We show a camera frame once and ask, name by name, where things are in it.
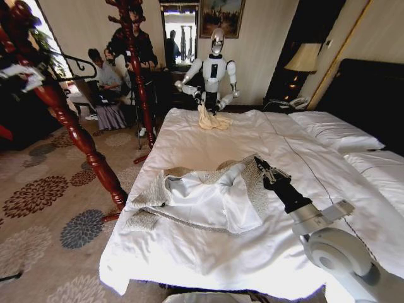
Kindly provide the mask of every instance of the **carpet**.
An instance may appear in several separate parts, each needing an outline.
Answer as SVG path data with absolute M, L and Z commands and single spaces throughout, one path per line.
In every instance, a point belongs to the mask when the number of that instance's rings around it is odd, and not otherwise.
M 106 156 L 122 188 L 129 192 L 149 152 L 135 128 L 99 131 L 82 120 Z M 100 219 L 116 211 L 84 154 L 62 128 L 23 151 L 0 153 L 0 302 L 162 302 L 186 288 L 132 281 L 120 297 L 98 278 L 98 262 L 115 222 Z M 295 302 L 326 302 L 324 288 Z M 289 302 L 244 292 L 260 302 Z

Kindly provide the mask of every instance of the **mirror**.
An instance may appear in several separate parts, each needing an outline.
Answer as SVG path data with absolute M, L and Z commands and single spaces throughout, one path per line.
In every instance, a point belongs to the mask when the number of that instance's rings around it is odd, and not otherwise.
M 171 71 L 186 71 L 198 49 L 198 3 L 160 3 L 165 62 Z

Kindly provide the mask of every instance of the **white duvet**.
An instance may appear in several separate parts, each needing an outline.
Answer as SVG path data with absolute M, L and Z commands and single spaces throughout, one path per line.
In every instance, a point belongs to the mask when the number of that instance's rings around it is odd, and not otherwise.
M 388 271 L 404 277 L 404 218 L 337 152 L 284 114 L 256 110 L 223 114 L 226 130 L 204 130 L 198 112 L 172 109 L 143 165 L 100 260 L 100 279 L 124 294 L 130 279 L 215 290 L 251 289 L 275 297 L 307 297 L 327 283 L 327 300 L 342 301 L 335 281 L 306 258 L 282 202 L 268 191 L 262 226 L 232 235 L 193 229 L 161 218 L 153 232 L 124 228 L 131 201 L 162 169 L 215 170 L 226 160 L 258 153 L 292 176 L 292 185 L 319 208 L 346 199 L 353 216 L 335 227 L 360 237 Z

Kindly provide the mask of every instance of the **white pillow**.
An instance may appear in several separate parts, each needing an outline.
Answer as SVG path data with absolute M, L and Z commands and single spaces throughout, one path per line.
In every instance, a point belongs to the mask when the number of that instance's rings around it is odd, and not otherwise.
M 404 158 L 392 151 L 351 153 L 345 160 L 355 167 L 404 217 Z
M 375 137 L 327 112 L 295 112 L 289 116 L 322 144 L 339 153 L 384 147 Z

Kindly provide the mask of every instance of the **picture frame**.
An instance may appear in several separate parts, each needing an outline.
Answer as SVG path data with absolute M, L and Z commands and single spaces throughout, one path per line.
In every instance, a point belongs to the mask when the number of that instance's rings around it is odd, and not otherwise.
M 201 0 L 199 37 L 210 38 L 221 27 L 226 39 L 237 39 L 246 0 Z

